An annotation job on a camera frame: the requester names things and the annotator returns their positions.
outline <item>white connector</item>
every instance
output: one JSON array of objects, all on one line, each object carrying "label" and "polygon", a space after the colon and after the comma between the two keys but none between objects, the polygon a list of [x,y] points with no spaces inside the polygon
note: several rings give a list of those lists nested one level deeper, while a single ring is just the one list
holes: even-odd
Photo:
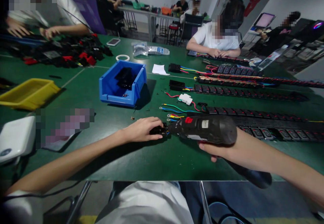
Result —
[{"label": "white connector", "polygon": [[181,94],[178,98],[178,101],[184,102],[185,104],[187,104],[188,106],[190,106],[192,99],[191,96],[188,94]]}]

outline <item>blue plastic bin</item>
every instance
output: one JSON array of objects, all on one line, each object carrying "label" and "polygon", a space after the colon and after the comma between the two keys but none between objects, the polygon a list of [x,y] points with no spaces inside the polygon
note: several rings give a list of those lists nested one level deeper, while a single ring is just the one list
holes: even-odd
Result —
[{"label": "blue plastic bin", "polygon": [[[99,79],[100,100],[102,102],[135,107],[137,99],[140,97],[143,85],[146,83],[146,65],[127,62],[124,60],[117,61],[103,76]],[[137,74],[132,84],[132,90],[121,88],[117,85],[116,75],[122,68],[132,68],[132,74]]]}]

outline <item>computer screen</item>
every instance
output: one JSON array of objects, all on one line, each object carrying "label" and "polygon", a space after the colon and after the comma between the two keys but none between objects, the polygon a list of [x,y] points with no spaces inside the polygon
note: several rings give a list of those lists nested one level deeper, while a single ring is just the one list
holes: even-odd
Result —
[{"label": "computer screen", "polygon": [[256,20],[254,26],[260,27],[260,28],[266,28],[270,25],[272,20],[274,19],[275,15],[268,14],[268,13],[262,13],[259,18]]}]

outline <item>green workbench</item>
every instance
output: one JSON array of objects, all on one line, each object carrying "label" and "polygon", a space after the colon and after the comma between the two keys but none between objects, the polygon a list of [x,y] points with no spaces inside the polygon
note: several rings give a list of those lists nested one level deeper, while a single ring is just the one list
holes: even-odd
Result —
[{"label": "green workbench", "polygon": [[[99,36],[103,43],[109,41],[110,36]],[[166,122],[167,112],[162,112],[159,107],[161,103],[175,104],[176,98],[170,98],[163,93],[169,91],[169,80],[177,80],[186,83],[186,86],[193,86],[193,74],[171,73],[169,76],[152,74],[154,64],[165,65],[165,70],[170,63],[181,64],[185,67],[204,70],[202,58],[187,56],[185,48],[161,45],[170,50],[169,56],[149,55],[134,58],[131,43],[134,40],[123,39],[116,47],[111,47],[113,57],[105,57],[98,61],[94,68],[65,69],[54,66],[36,64],[27,66],[17,58],[0,56],[0,77],[7,78],[15,83],[22,83],[30,78],[51,79],[49,75],[61,76],[62,79],[52,79],[55,83],[64,88],[46,108],[55,110],[58,108],[94,108],[96,113],[94,123],[90,128],[83,130],[75,140],[62,153],[51,152],[39,149],[30,157],[23,157],[21,164],[22,175],[43,166],[44,164],[57,159],[64,154],[72,152],[82,146],[91,144],[102,139],[118,129],[124,128],[135,120],[156,116]],[[115,57],[119,54],[130,56],[130,61],[146,64],[147,86],[144,86],[140,104],[135,109],[110,106],[99,100],[99,78],[116,62]],[[270,65],[265,70],[266,76],[291,77],[286,71],[276,64]],[[193,101],[206,102],[209,106],[232,107],[269,111],[276,113],[296,114],[298,116],[322,120],[324,118],[324,99],[315,95],[311,89],[282,85],[277,89],[264,89],[265,91],[280,90],[299,91],[304,93],[310,101],[289,102],[263,99],[237,98],[229,96],[203,95],[191,93]],[[192,110],[193,106],[178,103],[182,109]],[[27,111],[12,110],[0,106],[0,124],[15,120],[29,114]],[[280,142],[266,141],[275,148],[295,157],[310,165],[320,173],[324,174],[324,144],[309,142]],[[12,167],[1,167],[2,176],[10,179],[13,175]],[[130,143],[115,148],[102,155],[85,169],[81,170],[72,179],[81,180],[245,180],[238,175],[229,165],[223,161],[214,164],[210,156],[201,151],[196,141],[183,140],[177,136],[169,136],[147,143]]]}]

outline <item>electric screwdriver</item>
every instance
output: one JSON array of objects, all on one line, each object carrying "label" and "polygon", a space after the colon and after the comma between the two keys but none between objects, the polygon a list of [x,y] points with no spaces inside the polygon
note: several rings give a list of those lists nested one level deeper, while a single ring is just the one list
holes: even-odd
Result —
[{"label": "electric screwdriver", "polygon": [[[206,141],[212,144],[233,145],[237,139],[237,128],[228,116],[193,116],[182,118],[167,126],[167,132],[185,139]],[[261,189],[272,183],[270,173],[247,169],[225,159],[240,175]]]}]

